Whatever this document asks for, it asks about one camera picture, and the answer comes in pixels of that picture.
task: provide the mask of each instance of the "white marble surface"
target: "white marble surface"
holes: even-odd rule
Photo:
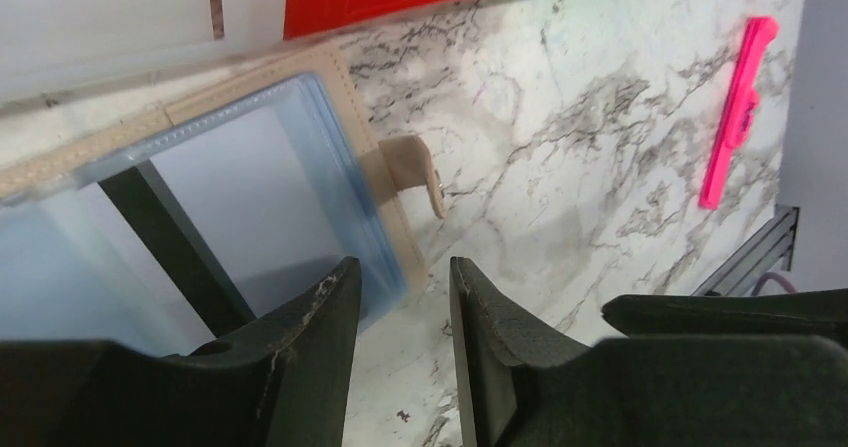
[[[577,340],[603,303],[685,294],[771,215],[803,0],[485,0],[341,36],[381,136],[421,133],[450,217],[404,203],[432,282],[358,339],[345,445],[461,444],[448,260]],[[717,212],[697,207],[746,17],[781,33]],[[0,167],[251,63],[0,108]]]

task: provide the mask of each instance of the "beige leather tab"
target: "beige leather tab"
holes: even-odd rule
[[[394,137],[381,140],[379,146],[395,187],[398,190],[406,190],[426,186],[433,213],[436,217],[444,219],[447,210],[439,171],[433,167],[433,156],[421,137]]]

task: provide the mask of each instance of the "white plastic container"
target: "white plastic container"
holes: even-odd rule
[[[0,102],[271,46],[285,2],[0,0]]]

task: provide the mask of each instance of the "purple wire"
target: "purple wire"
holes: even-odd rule
[[[760,291],[763,290],[763,286],[769,280],[773,280],[773,281],[777,282],[778,284],[780,284],[780,286],[783,287],[783,290],[787,294],[797,294],[798,293],[798,289],[796,289],[795,286],[792,285],[792,282],[789,282],[789,280],[786,277],[784,277],[780,274],[776,274],[774,272],[766,272],[765,274],[760,276],[759,280],[757,280],[757,285],[755,285],[754,290],[751,291],[751,297],[759,296]]]

